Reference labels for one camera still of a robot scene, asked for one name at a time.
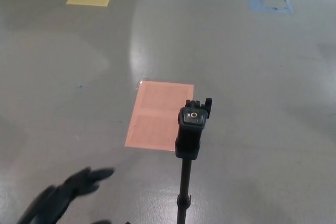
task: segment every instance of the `finger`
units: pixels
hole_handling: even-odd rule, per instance
[[[86,167],[85,169],[83,170],[80,170],[79,172],[71,175],[70,177],[68,177],[66,180],[65,180],[65,183],[68,183],[70,181],[77,181],[77,180],[82,180],[82,178],[85,178],[86,176],[88,176],[91,172],[91,168],[90,167]]]
[[[87,187],[83,187],[83,188],[80,188],[80,189],[76,190],[75,194],[76,194],[76,197],[87,195],[87,194],[90,194],[90,193],[94,193],[95,191],[98,190],[98,188],[99,188],[98,184],[89,185]]]
[[[113,173],[114,173],[113,168],[98,169],[98,170],[92,171],[88,175],[88,179],[90,182],[95,183],[97,181],[111,177]]]
[[[112,224],[112,222],[109,220],[100,220],[92,224]]]

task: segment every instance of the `black glove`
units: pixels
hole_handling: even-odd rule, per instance
[[[95,192],[98,182],[110,177],[113,168],[92,171],[90,167],[70,176],[58,187],[49,186],[30,204],[17,224],[55,224],[78,196]],[[103,220],[93,224],[111,224]]]

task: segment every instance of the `concrete floor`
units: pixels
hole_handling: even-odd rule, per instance
[[[0,0],[0,223],[88,165],[60,223],[175,222],[181,160],[124,147],[142,78],[214,99],[187,223],[336,223],[335,0],[66,1]]]

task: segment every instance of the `hand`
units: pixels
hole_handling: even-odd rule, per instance
[[[49,186],[30,204],[18,224],[56,224],[76,197],[95,192],[99,188],[98,182],[113,173],[113,168],[92,171],[88,167],[70,176],[58,187]],[[104,220],[94,224],[110,222]]]

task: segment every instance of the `black pole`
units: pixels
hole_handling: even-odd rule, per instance
[[[177,224],[185,224],[187,209],[191,203],[191,196],[188,195],[191,162],[189,159],[182,159],[180,194],[177,197]]]
[[[180,194],[177,197],[177,224],[185,224],[187,209],[190,207],[189,181],[191,162],[196,160],[200,150],[200,140],[205,122],[210,116],[212,99],[185,102],[178,116],[178,134],[175,141],[175,155],[182,159]]]

